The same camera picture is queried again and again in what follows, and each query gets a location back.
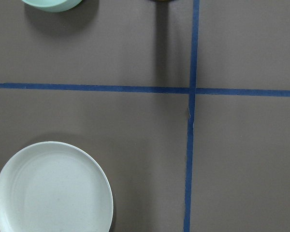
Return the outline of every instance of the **blue tape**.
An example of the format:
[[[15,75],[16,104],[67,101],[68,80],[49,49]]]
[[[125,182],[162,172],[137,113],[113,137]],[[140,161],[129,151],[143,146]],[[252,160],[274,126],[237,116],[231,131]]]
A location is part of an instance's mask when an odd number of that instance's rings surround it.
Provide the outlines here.
[[[290,90],[197,88],[196,94],[290,97]]]
[[[197,85],[197,60],[198,60],[198,37],[199,37],[199,6],[200,0],[193,1],[191,59],[190,59],[190,81],[189,81],[189,120],[187,129],[187,162],[185,180],[185,217],[184,232],[190,231],[191,213],[191,185],[192,185],[192,161],[193,161],[193,126],[195,110],[195,91]]]
[[[186,87],[142,87],[142,86],[96,86],[96,85],[65,85],[65,84],[0,83],[0,88],[135,92],[135,93],[177,93],[177,94],[189,93],[189,88],[186,88]]]

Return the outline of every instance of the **gray surface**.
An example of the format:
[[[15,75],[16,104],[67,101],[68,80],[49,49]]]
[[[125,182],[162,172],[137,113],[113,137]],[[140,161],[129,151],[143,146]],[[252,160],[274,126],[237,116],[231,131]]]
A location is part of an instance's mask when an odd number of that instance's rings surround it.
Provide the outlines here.
[[[181,231],[187,104],[187,95],[0,89],[0,170],[32,143],[70,143],[110,181],[112,232]]]
[[[290,90],[290,0],[201,0],[198,87]]]
[[[0,82],[187,87],[191,23],[191,0],[0,0]]]
[[[191,232],[290,232],[290,98],[197,96]]]

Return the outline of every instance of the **bowl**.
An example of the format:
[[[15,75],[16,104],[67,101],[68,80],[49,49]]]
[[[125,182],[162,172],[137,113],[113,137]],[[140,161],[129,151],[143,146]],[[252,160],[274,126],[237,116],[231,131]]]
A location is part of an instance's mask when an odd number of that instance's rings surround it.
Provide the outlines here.
[[[43,11],[48,12],[61,12],[66,11],[77,4],[82,0],[22,0],[24,3],[38,8]]]
[[[108,232],[112,217],[106,175],[73,145],[27,146],[0,173],[0,232]]]

